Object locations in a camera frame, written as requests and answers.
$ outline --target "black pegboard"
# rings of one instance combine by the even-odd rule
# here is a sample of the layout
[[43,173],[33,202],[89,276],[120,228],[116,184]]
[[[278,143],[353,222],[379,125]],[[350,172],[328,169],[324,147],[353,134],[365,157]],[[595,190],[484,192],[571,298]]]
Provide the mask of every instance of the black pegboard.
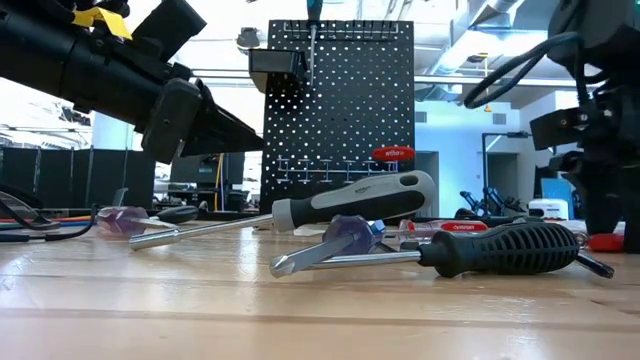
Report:
[[[305,21],[269,22],[269,49],[310,53]],[[283,179],[278,159],[289,159],[289,168],[324,170],[329,159],[333,171],[350,165],[350,180],[386,164],[368,165],[371,153],[381,146],[414,147],[413,23],[389,21],[325,21],[315,47],[315,80],[310,74],[301,84],[269,79],[264,111],[265,149],[262,157],[260,211],[271,212],[273,201],[302,198],[344,186],[346,174],[289,173]],[[413,162],[399,171],[413,169]]]

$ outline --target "wooden tabletop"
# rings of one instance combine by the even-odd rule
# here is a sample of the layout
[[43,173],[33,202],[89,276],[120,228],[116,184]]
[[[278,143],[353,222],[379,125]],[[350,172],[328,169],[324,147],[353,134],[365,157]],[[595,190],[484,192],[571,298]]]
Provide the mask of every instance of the wooden tabletop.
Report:
[[640,359],[640,258],[605,280],[437,276],[415,264],[274,279],[318,241],[243,229],[131,252],[124,241],[3,245],[0,358]]

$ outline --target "black cable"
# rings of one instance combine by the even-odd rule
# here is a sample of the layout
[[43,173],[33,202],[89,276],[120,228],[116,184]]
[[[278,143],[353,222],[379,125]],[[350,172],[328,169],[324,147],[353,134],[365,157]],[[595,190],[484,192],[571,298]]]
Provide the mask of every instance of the black cable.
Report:
[[595,75],[585,76],[585,79],[587,80],[587,84],[597,84],[609,79],[609,72],[602,70]]
[[32,222],[26,221],[22,218],[22,216],[18,215],[9,205],[5,204],[5,202],[2,200],[0,200],[0,211],[9,215],[16,223],[18,223],[25,229],[43,231],[54,230],[60,227],[60,223],[49,221],[44,217],[38,217]]
[[[499,68],[497,68],[494,72],[489,74],[486,78],[484,78],[478,85],[476,85],[464,99],[464,106],[469,109],[475,109],[480,106],[486,105],[491,101],[499,98],[504,95],[507,91],[511,90],[514,86],[518,84],[522,78],[524,78],[529,71],[554,47],[565,45],[568,43],[577,43],[578,44],[578,55],[576,56],[576,65],[574,68],[574,77],[576,78],[576,85],[578,87],[579,97],[582,97],[582,100],[589,98],[589,94],[587,92],[586,79],[584,77],[584,63],[582,63],[582,48],[583,48],[583,40],[580,34],[576,32],[566,32],[562,34],[558,34],[550,37],[544,42],[540,43],[538,46],[533,49],[527,51],[526,53],[516,56],[513,59],[507,61],[502,64]],[[525,64],[526,65],[520,69],[520,71],[506,84],[502,85],[499,89],[495,90],[489,95],[486,95],[478,100],[476,98],[482,94],[483,91],[487,90],[490,86],[492,86],[496,81],[500,80],[503,76],[507,75],[509,72],[517,68],[518,66]]]
[[91,217],[89,222],[82,229],[72,233],[51,234],[44,233],[41,235],[29,235],[29,234],[0,234],[0,243],[26,243],[31,240],[44,240],[44,241],[60,241],[72,239],[78,236],[86,234],[96,221],[96,215],[98,214],[98,206],[94,204],[91,206]]

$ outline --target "flathead screwdriver tip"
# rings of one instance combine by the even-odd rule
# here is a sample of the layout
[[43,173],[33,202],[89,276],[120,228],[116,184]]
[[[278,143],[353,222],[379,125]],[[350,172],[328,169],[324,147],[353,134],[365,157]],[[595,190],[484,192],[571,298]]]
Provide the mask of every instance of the flathead screwdriver tip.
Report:
[[271,275],[273,275],[273,277],[280,278],[293,274],[295,266],[296,263],[293,259],[287,255],[281,255],[271,259],[271,266],[269,269],[271,270]]

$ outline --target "red label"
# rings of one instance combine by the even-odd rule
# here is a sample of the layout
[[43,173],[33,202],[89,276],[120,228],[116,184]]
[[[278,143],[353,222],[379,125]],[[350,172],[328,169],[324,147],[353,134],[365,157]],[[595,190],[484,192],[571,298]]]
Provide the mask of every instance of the red label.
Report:
[[387,146],[375,149],[372,157],[377,161],[407,161],[416,157],[416,151],[408,146]]
[[451,221],[442,224],[440,228],[449,232],[480,232],[489,229],[485,223],[480,221]]

